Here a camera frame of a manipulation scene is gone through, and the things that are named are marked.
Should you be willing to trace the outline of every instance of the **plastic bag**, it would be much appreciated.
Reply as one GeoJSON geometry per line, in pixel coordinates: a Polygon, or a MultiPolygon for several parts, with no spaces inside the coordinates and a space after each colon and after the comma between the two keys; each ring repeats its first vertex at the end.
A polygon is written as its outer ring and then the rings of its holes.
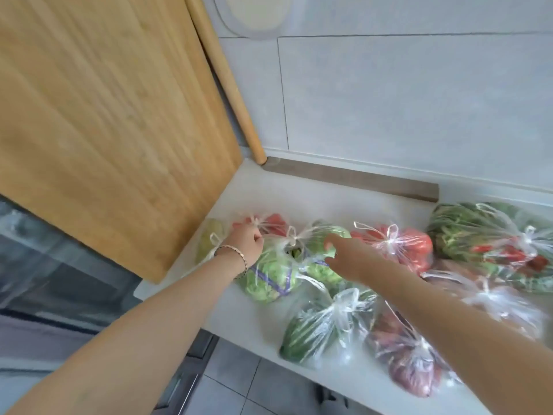
{"type": "Polygon", "coordinates": [[[543,336],[546,314],[503,279],[486,274],[482,267],[470,268],[452,261],[440,261],[435,266],[448,271],[431,269],[422,275],[426,281],[529,339],[538,340],[543,336]]]}
{"type": "Polygon", "coordinates": [[[228,230],[222,221],[215,218],[207,218],[204,222],[204,231],[202,231],[200,240],[198,241],[195,259],[196,265],[211,259],[227,235],[228,230]]]}
{"type": "Polygon", "coordinates": [[[508,265],[507,281],[531,293],[553,293],[553,223],[503,202],[442,204],[428,234],[441,257],[508,265]]]}
{"type": "Polygon", "coordinates": [[[299,247],[295,258],[301,265],[301,271],[328,286],[342,281],[342,277],[331,270],[325,262],[326,257],[334,258],[336,254],[333,247],[328,250],[324,247],[325,238],[331,233],[345,238],[351,237],[348,230],[324,220],[315,221],[295,236],[299,247]]]}
{"type": "Polygon", "coordinates": [[[432,240],[419,230],[406,227],[399,229],[397,224],[382,224],[376,227],[354,222],[356,229],[351,236],[370,244],[383,256],[409,268],[410,271],[421,273],[432,264],[432,240]]]}
{"type": "Polygon", "coordinates": [[[370,328],[369,340],[376,357],[388,365],[391,379],[418,397],[429,397],[438,388],[444,368],[432,346],[383,299],[370,328]]]}
{"type": "Polygon", "coordinates": [[[232,228],[235,229],[240,224],[252,223],[259,229],[262,235],[287,236],[290,225],[285,219],[277,213],[273,214],[248,214],[245,217],[240,217],[238,221],[232,223],[232,228]]]}
{"type": "Polygon", "coordinates": [[[304,302],[289,322],[280,356],[292,363],[317,367],[323,353],[338,343],[340,356],[347,361],[352,341],[362,332],[359,315],[372,311],[376,293],[347,281],[329,290],[315,279],[301,278],[316,287],[315,296],[304,302]]]}
{"type": "Polygon", "coordinates": [[[290,294],[298,285],[300,266],[293,257],[293,237],[265,235],[264,239],[259,259],[238,283],[254,300],[270,303],[290,294]]]}

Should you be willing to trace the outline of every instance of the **white countertop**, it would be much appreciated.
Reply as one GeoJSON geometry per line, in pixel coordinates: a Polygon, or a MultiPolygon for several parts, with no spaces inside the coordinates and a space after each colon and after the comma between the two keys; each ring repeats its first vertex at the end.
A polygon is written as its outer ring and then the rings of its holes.
{"type": "MultiPolygon", "coordinates": [[[[244,212],[279,212],[293,225],[318,218],[353,228],[354,221],[394,221],[423,229],[434,204],[346,186],[264,171],[246,159],[215,203],[209,217],[228,219],[244,212]]],[[[202,227],[194,234],[159,285],[142,281],[135,291],[146,299],[178,280],[194,266],[196,244],[202,227]]],[[[465,386],[445,387],[430,398],[417,398],[396,386],[387,370],[358,344],[348,364],[329,352],[318,370],[282,360],[278,350],[290,319],[292,293],[274,303],[259,304],[236,284],[230,285],[213,309],[204,329],[254,354],[335,390],[383,415],[489,414],[465,386]]]]}

